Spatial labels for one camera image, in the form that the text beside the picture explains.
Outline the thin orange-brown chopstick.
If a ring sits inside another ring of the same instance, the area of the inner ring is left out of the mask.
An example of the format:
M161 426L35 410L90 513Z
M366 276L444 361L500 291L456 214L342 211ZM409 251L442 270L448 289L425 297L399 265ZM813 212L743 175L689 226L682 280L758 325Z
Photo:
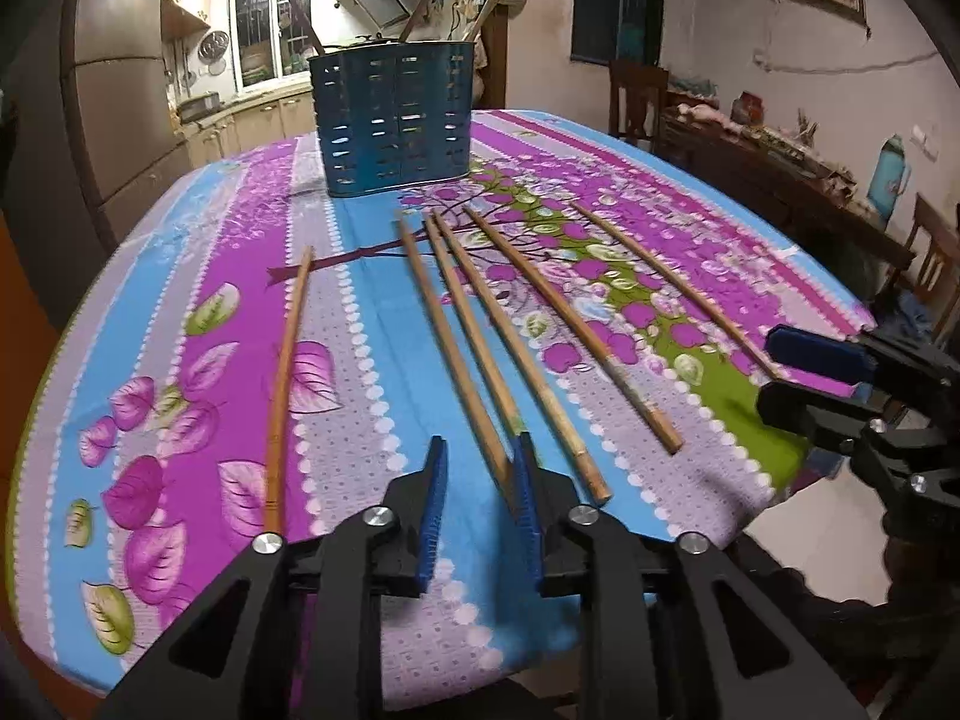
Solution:
M265 499L263 500L263 526L267 532L285 535L285 489L286 489L286 421L290 416L290 390L293 364L301 322L302 301L306 293L309 271L313 263L313 248L308 245L302 251L301 262L296 272L295 286L291 293L290 310L285 320L283 343L275 371L274 396L270 401L267 452L265 452Z

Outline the dark reddish wooden chopstick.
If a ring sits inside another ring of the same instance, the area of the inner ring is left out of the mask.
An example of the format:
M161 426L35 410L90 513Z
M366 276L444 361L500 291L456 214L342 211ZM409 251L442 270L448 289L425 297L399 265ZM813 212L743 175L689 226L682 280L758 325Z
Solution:
M324 55L325 49L322 43L320 42L317 32L314 31L313 23L311 23L311 18L309 18L308 13L304 11L299 0L286 0L288 2L288 7L290 7L291 15L295 18L299 27L304 32L304 36L308 37L309 44L314 49L314 52L317 55Z

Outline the beige kitchen base cabinets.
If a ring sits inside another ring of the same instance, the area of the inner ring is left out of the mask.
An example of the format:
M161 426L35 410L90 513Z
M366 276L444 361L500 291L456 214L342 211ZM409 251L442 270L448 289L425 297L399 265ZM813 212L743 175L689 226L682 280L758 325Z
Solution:
M179 135L190 165L202 167L286 138L301 137L314 128L311 88L296 85L236 99L212 115L184 124Z

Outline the kitchen window with bars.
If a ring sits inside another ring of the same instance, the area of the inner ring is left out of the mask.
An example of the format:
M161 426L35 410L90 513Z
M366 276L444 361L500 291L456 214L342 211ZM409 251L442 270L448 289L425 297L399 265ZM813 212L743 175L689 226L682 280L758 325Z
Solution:
M290 0L228 0L239 91L278 82L308 70L308 34ZM311 15L311 0L296 0Z

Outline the bamboo chopstick plain left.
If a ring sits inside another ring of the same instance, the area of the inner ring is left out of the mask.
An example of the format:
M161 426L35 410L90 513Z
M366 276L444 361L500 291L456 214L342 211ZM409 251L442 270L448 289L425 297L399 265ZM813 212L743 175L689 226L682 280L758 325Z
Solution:
M438 340L441 355L454 382L455 391L460 400L460 405L466 411L467 419L472 428L473 437L477 440L483 460L488 466L488 471L494 479L494 483L500 489L501 496L506 500L511 499L511 463L505 452L505 447L496 434L493 421L488 416L483 401L478 395L477 387L467 369L464 356L460 354L459 344L455 341L454 333L449 322L444 316L443 307L439 302L438 296L434 292L430 277L428 277L427 267L416 245L415 236L404 223L402 218L395 220L398 237L404 247L407 262L413 273L413 279L416 282L416 288L420 291L421 302L425 306L431 327L433 327L434 336Z

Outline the bamboo chopstick left pair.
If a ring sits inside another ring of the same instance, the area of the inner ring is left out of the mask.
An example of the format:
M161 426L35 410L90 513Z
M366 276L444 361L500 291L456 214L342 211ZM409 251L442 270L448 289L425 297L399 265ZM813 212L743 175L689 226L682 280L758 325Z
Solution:
M516 401L512 398L506 385L505 378L501 376L500 367L496 364L493 353L483 338L480 325L478 325L477 319L470 309L466 290L460 284L459 277L455 273L454 263L452 263L451 255L449 255L448 246L444 244L443 236L439 232L438 223L431 216L427 216L425 218L425 229L433 248L434 258L438 262L439 270L443 273L444 281L448 285L448 293L451 296L457 317L459 317L460 325L466 333L473 359L477 362L478 371L482 374L485 385L490 392L501 424L510 436L519 436L526 429L526 425L521 418Z

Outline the dark wooden dining table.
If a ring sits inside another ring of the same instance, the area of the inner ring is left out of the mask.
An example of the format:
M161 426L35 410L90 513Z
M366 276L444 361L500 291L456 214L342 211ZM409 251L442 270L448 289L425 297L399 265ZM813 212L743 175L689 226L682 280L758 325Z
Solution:
M877 224L713 124L686 121L667 109L656 154L786 234L859 296L874 294L887 271L913 263L914 252Z

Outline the teal thermos flask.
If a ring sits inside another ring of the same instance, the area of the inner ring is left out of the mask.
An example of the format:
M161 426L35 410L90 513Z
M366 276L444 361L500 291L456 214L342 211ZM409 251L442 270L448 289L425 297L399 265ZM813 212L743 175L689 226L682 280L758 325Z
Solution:
M911 167L907 161L903 140L900 135L892 135L878 152L874 174L867 188L867 200L877 213L882 226L889 224L896 202L905 192L910 176Z

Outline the floral purple tablecloth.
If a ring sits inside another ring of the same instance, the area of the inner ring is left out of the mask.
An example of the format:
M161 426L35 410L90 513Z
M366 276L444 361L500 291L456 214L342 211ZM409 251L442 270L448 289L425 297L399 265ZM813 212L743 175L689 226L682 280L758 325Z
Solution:
M478 211L539 268L683 439L669 455ZM869 312L811 255L693 177L560 117L477 112L464 179L327 193L313 137L182 177L133 228L55 349L16 459L8 596L60 673L112 688L256 536L270 395L313 248L286 423L286 533L324 535L449 449L430 588L387 601L384 697L480 688L578 640L573 600L531 589L506 504L434 341L395 220L438 211L612 489L656 538L734 538L804 461L763 426L752 343L789 323L849 337Z

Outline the red lidded glass jar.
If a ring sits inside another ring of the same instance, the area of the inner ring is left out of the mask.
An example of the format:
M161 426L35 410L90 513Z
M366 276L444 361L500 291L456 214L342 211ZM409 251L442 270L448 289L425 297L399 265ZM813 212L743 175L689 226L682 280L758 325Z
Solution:
M763 99L754 93L744 91L731 104L731 119L746 127L761 127L765 124L765 106Z

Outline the pink cloth on table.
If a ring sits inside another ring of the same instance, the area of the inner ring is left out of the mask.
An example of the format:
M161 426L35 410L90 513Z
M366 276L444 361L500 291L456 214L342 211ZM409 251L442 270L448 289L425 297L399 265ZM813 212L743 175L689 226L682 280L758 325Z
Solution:
M736 124L727 117L724 112L715 109L709 104L697 104L689 106L686 103L680 103L677 106L677 115L682 121L701 122L702 124L713 124L721 128L735 127Z

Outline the wooden dining chair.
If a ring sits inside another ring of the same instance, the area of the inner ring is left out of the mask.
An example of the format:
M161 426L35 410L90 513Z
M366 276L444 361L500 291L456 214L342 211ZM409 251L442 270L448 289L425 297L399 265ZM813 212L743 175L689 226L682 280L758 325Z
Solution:
M669 71L615 59L608 64L608 79L608 135L633 146L647 142L654 153L661 141Z

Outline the blue perforated utensil holder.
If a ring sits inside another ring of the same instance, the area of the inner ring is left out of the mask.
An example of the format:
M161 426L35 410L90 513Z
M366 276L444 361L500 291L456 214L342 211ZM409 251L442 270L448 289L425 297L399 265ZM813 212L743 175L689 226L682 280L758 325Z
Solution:
M349 199L469 172L471 43L366 43L309 59L327 193Z

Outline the dark room window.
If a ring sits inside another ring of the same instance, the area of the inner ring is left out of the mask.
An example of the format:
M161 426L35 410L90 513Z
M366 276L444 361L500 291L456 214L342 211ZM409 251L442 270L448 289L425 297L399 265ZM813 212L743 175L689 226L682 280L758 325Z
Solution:
M571 59L608 65L625 59L657 67L664 0L573 0Z

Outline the grey multi-door refrigerator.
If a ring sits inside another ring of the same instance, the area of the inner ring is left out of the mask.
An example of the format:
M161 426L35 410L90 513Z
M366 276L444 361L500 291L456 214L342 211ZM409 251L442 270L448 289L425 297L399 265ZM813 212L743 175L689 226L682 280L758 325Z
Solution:
M161 0L52 0L2 78L2 215L62 327L190 160L166 98Z

